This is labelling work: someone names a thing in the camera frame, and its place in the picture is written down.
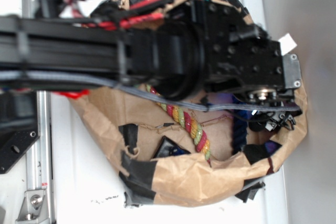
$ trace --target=multicolored rope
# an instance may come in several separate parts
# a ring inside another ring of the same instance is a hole
[[[150,85],[146,85],[146,90],[149,93],[160,95]],[[202,152],[205,155],[205,159],[210,162],[210,141],[207,138],[206,133],[203,131],[202,126],[179,106],[165,103],[157,104],[190,134],[191,138],[194,140],[194,144],[196,145],[196,151]]]

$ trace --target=blue rope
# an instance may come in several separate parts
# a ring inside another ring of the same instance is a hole
[[[232,102],[234,104],[244,104],[243,102],[240,102],[235,97],[232,97]],[[247,119],[246,110],[234,110],[234,113]],[[233,141],[232,141],[233,155],[240,152],[243,149],[243,147],[247,144],[246,136],[247,136],[247,122],[234,117],[233,118]]]

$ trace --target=silver metal bracket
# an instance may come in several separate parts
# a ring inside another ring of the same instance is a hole
[[[297,89],[301,87],[301,69],[297,55],[286,54],[283,56],[283,70],[286,89]]]
[[[49,224],[48,196],[45,189],[25,192],[16,224]]]

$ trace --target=metal frame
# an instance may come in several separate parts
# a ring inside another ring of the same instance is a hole
[[[23,17],[32,17],[35,0],[22,0]],[[39,139],[26,153],[27,191],[16,223],[55,222],[50,134],[50,94],[37,92]]]

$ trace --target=robotic arm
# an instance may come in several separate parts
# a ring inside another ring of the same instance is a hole
[[[66,92],[109,86],[138,94],[133,86],[147,83],[162,95],[155,99],[182,105],[204,89],[234,94],[246,103],[242,109],[299,110],[284,106],[301,86],[296,55],[282,56],[279,42],[246,24],[235,6],[186,0],[154,13],[173,1],[144,0],[129,10],[109,3],[90,18],[64,19],[64,0],[41,0],[35,19],[1,17],[0,85]],[[156,30],[133,28],[153,20],[162,22]]]

